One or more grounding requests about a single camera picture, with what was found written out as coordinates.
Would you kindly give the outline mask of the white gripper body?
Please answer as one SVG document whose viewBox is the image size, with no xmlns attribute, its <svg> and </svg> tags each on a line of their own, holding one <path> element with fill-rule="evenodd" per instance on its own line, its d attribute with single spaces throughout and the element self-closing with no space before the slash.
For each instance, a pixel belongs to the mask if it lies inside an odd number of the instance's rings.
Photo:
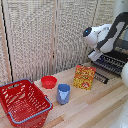
<svg viewBox="0 0 128 128">
<path fill-rule="evenodd" d="M 102 52 L 99 51 L 92 51 L 88 57 L 92 60 L 92 61 L 96 61 L 100 56 L 102 55 Z"/>
</svg>

